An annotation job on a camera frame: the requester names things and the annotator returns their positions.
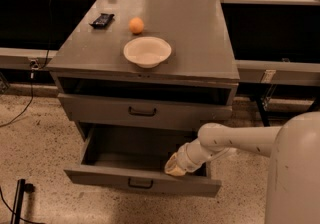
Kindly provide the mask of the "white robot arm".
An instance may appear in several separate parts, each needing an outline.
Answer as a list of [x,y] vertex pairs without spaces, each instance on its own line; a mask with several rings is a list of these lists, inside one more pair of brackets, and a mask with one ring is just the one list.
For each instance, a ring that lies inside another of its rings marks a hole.
[[193,173],[230,149],[270,159],[265,224],[320,224],[320,113],[293,117],[282,126],[231,128],[203,125],[197,138],[167,161],[171,176]]

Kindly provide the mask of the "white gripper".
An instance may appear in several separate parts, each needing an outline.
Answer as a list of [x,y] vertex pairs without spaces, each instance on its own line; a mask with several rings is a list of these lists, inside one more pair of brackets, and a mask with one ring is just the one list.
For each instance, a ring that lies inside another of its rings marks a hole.
[[186,143],[174,153],[165,165],[165,173],[174,177],[182,177],[198,170],[205,162],[205,154],[199,143]]

